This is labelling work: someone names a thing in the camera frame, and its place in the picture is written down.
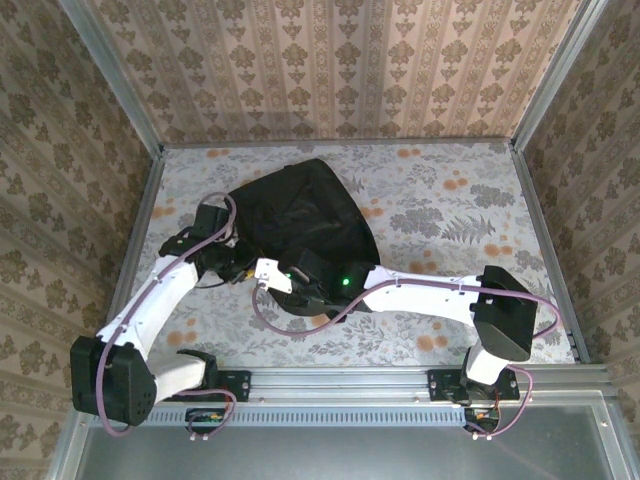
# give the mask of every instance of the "floral tablecloth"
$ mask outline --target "floral tablecloth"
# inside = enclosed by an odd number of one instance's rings
[[[500,265],[533,293],[553,296],[506,144],[203,148],[165,155],[136,288],[160,245],[191,225],[195,206],[207,193],[230,191],[285,165],[321,158],[363,212],[384,266],[449,276]],[[207,274],[202,283],[216,280]],[[254,284],[191,291],[160,332],[151,357],[186,347],[214,353],[221,364],[235,367],[454,365],[477,338],[453,321],[388,312],[353,314],[328,331],[292,340],[265,330],[254,318]],[[282,328],[307,329],[326,321],[296,318],[262,298],[265,315]],[[552,318],[539,309],[537,328]],[[573,361],[562,330],[534,342],[533,363]]]

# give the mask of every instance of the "cable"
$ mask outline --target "cable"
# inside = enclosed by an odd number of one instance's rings
[[[538,295],[533,295],[532,293],[518,292],[515,290],[501,290],[499,288],[476,287],[474,285],[459,285],[457,283],[438,282],[435,280],[403,278],[403,279],[397,279],[397,280],[387,280],[386,282],[379,283],[378,285],[375,285],[369,288],[368,290],[365,290],[360,295],[358,295],[349,305],[347,305],[344,308],[344,310],[342,310],[338,315],[336,315],[331,320],[329,320],[329,322],[325,323],[324,325],[321,325],[320,327],[313,328],[311,330],[306,330],[304,332],[288,332],[286,330],[282,330],[272,325],[271,323],[269,323],[267,319],[264,317],[264,315],[262,315],[262,312],[260,312],[260,308],[258,307],[258,290],[261,290],[262,285],[264,284],[258,283],[256,288],[253,290],[253,294],[251,295],[251,304],[253,305],[253,311],[255,312],[256,317],[265,326],[265,328],[271,330],[274,333],[277,333],[279,335],[285,335],[290,338],[304,338],[307,335],[313,335],[314,333],[322,332],[323,330],[326,330],[327,328],[331,327],[332,325],[335,325],[340,320],[342,320],[343,317],[345,317],[351,310],[353,310],[368,295],[386,287],[400,286],[400,285],[419,285],[424,287],[436,287],[436,288],[444,288],[449,290],[461,290],[463,292],[484,293],[487,295],[520,298],[523,300],[530,300],[532,302],[537,302],[537,303],[546,305],[551,310],[553,310],[553,313],[556,315],[556,319],[549,327],[536,333],[533,336],[534,339],[540,338],[554,331],[556,328],[558,328],[558,325],[562,320],[562,314],[560,313],[560,310],[558,309],[558,307],[556,307],[553,303],[551,303],[550,300],[547,300],[546,298],[540,297]]]
[[[516,367],[515,365],[507,365],[506,368],[508,368],[509,370],[511,370],[513,372],[522,373],[525,377],[527,377],[527,379],[529,380],[529,386],[527,387],[527,394],[524,396],[524,400],[522,401],[522,405],[520,405],[520,407],[518,408],[518,411],[516,412],[516,414],[509,421],[509,423],[507,423],[502,428],[496,428],[493,432],[489,433],[486,430],[484,430],[482,427],[480,427],[479,425],[477,425],[475,423],[472,423],[472,422],[467,422],[467,425],[469,425],[469,426],[471,426],[471,427],[473,427],[473,428],[475,428],[477,430],[476,432],[473,432],[473,433],[478,435],[478,436],[481,436],[481,437],[495,437],[496,435],[503,434],[504,432],[506,432],[507,430],[509,430],[511,427],[513,427],[515,425],[515,423],[518,421],[518,419],[524,413],[524,409],[527,408],[527,405],[531,401],[531,395],[533,395],[533,375],[531,375],[529,372],[527,372],[524,368]]]
[[[124,327],[126,327],[129,324],[133,315],[136,313],[138,308],[140,308],[140,305],[142,305],[142,303],[149,296],[149,294],[155,288],[155,286],[158,283],[162,282],[164,277],[166,277],[169,274],[169,272],[171,272],[171,270],[173,270],[177,265],[182,263],[185,259],[193,255],[198,250],[215,242],[218,238],[224,236],[230,229],[233,228],[233,223],[235,222],[235,219],[236,219],[236,202],[233,200],[233,198],[231,198],[226,193],[223,193],[223,192],[210,193],[209,195],[205,196],[202,200],[200,200],[200,203],[198,204],[198,206],[202,205],[204,202],[206,202],[210,198],[218,197],[218,196],[224,197],[225,200],[229,202],[230,213],[229,213],[229,219],[227,220],[227,223],[225,223],[225,225],[220,230],[218,230],[216,233],[211,235],[209,238],[194,245],[189,250],[187,250],[182,255],[180,255],[178,258],[173,260],[149,283],[149,285],[147,285],[147,287],[142,291],[142,293],[140,293],[138,298],[136,298],[136,300],[133,302],[133,305],[131,305],[131,308],[129,308],[127,313],[124,315],[124,318],[120,322],[120,325],[118,325],[116,330],[113,332],[113,335],[111,336],[111,338],[105,345],[104,349],[102,350],[102,355],[100,355],[100,361],[98,362],[98,370],[96,374],[96,404],[98,407],[98,416],[100,417],[102,426],[107,431],[107,433],[109,433],[114,437],[122,437],[124,435],[128,435],[132,429],[131,429],[131,426],[127,426],[123,430],[116,430],[111,426],[111,424],[109,423],[109,418],[107,417],[107,413],[104,405],[104,371],[107,366],[107,358],[109,356],[109,352],[111,351],[111,348],[113,347],[116,340],[124,330]]]
[[[202,285],[202,286],[196,285],[196,286],[195,286],[195,287],[193,287],[193,288],[199,288],[199,289],[201,289],[201,290],[206,290],[207,288],[218,288],[218,287],[221,287],[222,285],[224,285],[224,284],[226,284],[226,283],[227,283],[227,282],[222,281],[222,282],[219,282],[219,283],[214,283],[214,284],[212,284],[212,285]]]
[[[187,423],[187,431],[191,434],[191,440],[195,440],[198,437],[202,438],[203,440],[208,440],[214,435],[217,435],[218,433],[220,433],[220,431],[227,425],[227,423],[233,416],[233,412],[235,412],[236,406],[238,405],[238,399],[236,398],[236,396],[233,394],[232,391],[226,390],[224,388],[210,388],[207,390],[184,390],[176,394],[176,395],[184,395],[184,396],[191,396],[191,397],[197,396],[197,395],[213,395],[213,394],[224,395],[227,397],[227,399],[230,398],[231,407],[229,408],[228,411],[225,411],[225,416],[222,419],[222,422],[220,422],[220,424],[216,427],[216,429],[210,434],[200,435],[193,431],[193,422],[196,418],[198,418],[198,416],[200,416],[199,413],[201,412],[198,412],[192,415],[191,417],[189,417],[189,423]]]

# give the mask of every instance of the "black fabric bag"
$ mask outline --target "black fabric bag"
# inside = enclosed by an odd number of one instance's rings
[[[380,263],[373,234],[338,177],[322,160],[307,160],[230,193],[240,237],[278,260],[297,247],[332,262]]]

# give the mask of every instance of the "glass panel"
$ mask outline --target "glass panel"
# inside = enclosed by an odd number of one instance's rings
[[[459,428],[229,428],[208,442],[191,442],[182,428],[139,428],[119,439],[92,429],[77,478],[613,477],[591,408],[533,407],[492,441],[473,441]]]

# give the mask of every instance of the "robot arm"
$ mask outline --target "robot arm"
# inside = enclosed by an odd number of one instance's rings
[[[159,272],[219,229],[226,220],[222,212],[201,205],[189,235],[179,234],[162,246],[161,258],[122,312],[96,337],[80,337],[74,343],[71,370],[77,410],[97,414],[96,378],[107,347],[102,391],[109,419],[139,425],[156,403],[184,390],[215,386],[211,385],[217,373],[212,355],[179,351],[172,359],[148,361],[153,342],[170,314],[206,271],[235,283],[250,277],[255,267],[259,285],[274,297],[282,295],[281,306],[302,316],[335,316],[364,294],[355,310],[414,312],[474,327],[480,339],[469,350],[463,366],[461,384],[467,391],[474,386],[490,390],[509,362],[529,358],[535,303],[463,291],[470,287],[526,291],[499,267],[486,267],[481,276],[430,277],[366,263],[331,263],[306,249],[287,252],[280,261],[258,258],[258,252],[248,244],[231,240],[212,243],[188,256],[160,279]],[[152,283],[153,289],[143,293]]]
[[[295,260],[289,260],[285,263],[289,266],[284,267],[275,260],[260,259],[255,276],[262,288],[287,294],[292,293],[297,283],[298,289],[311,302],[316,300],[331,305],[329,309],[340,309],[366,292],[358,308],[360,311],[420,313],[475,328],[480,338],[465,358],[462,378],[463,382],[476,384],[480,390],[493,385],[510,362],[529,359],[535,303],[463,291],[465,287],[480,287],[480,290],[498,287],[526,292],[500,267],[488,266],[481,276],[456,278],[396,272],[382,266],[354,264],[331,268],[323,263],[310,252],[296,254]],[[327,275],[329,271],[341,273]]]

